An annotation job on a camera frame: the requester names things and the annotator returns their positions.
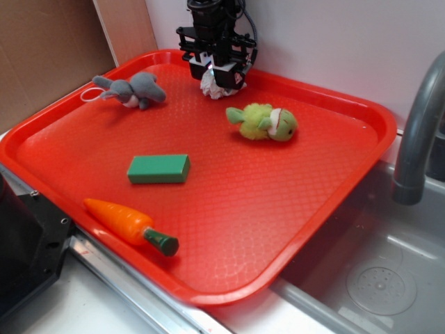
gray stuffed elephant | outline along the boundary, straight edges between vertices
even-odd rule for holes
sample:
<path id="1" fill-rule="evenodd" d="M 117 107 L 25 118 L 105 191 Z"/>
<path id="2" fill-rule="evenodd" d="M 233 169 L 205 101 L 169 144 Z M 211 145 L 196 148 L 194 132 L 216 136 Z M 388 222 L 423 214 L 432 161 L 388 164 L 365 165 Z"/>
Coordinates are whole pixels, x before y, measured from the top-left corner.
<path id="1" fill-rule="evenodd" d="M 148 72 L 135 74 L 130 81 L 122 79 L 110 80 L 102 76 L 92 78 L 92 82 L 102 88 L 109 88 L 100 97 L 110 99 L 115 97 L 128 108 L 139 107 L 145 110 L 149 107 L 149 100 L 165 101 L 165 92 L 156 84 L 156 76 Z"/>

orange carrot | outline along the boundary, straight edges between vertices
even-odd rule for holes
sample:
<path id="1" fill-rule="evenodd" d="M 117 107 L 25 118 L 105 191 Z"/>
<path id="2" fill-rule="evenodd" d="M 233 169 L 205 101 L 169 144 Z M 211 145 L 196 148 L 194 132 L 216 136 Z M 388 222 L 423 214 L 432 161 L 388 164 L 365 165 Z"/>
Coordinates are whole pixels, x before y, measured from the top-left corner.
<path id="1" fill-rule="evenodd" d="M 155 231 L 153 219 L 148 215 L 104 200 L 86 198 L 83 203 L 94 217 L 129 244 L 140 246 L 149 241 L 164 255 L 177 252 L 178 239 Z"/>

green stuffed toy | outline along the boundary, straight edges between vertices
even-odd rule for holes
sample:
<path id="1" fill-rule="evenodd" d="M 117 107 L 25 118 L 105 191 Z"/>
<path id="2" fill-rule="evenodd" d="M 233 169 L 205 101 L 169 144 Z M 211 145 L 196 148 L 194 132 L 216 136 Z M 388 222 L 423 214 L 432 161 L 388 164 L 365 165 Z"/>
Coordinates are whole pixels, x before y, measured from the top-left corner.
<path id="1" fill-rule="evenodd" d="M 232 124 L 241 123 L 240 133 L 251 140 L 273 139 L 288 141 L 298 128 L 294 115 L 282 108 L 274 109 L 270 104 L 252 103 L 244 108 L 227 108 L 226 115 Z"/>

sink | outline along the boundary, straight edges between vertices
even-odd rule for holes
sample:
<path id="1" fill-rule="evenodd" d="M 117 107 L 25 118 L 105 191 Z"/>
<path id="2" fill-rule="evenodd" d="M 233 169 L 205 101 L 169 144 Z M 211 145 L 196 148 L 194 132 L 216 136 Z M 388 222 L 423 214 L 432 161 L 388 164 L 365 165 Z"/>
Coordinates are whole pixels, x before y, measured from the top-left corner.
<path id="1" fill-rule="evenodd" d="M 336 333 L 445 333 L 445 187 L 399 205 L 393 170 L 380 161 L 273 286 Z"/>

plastic tray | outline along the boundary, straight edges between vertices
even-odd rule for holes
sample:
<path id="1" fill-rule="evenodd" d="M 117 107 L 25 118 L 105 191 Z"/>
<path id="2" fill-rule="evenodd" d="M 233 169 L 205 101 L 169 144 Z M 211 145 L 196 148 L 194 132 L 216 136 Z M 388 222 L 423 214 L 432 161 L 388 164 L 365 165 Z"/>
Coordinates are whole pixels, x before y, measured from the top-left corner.
<path id="1" fill-rule="evenodd" d="M 11 130 L 0 161 L 178 299 L 231 303 L 273 281 L 389 147 L 396 123 L 372 102 L 258 70 L 235 96 L 212 100 L 181 55 L 148 53 L 106 75 L 152 72 L 166 102 L 147 111 L 85 103 L 90 83 Z M 243 138 L 225 109 L 253 102 L 293 112 L 298 134 L 287 143 Z M 188 154 L 186 182 L 132 184 L 131 160 L 151 154 Z M 179 252 L 126 244 L 86 213 L 84 198 L 145 212 L 179 238 Z"/>

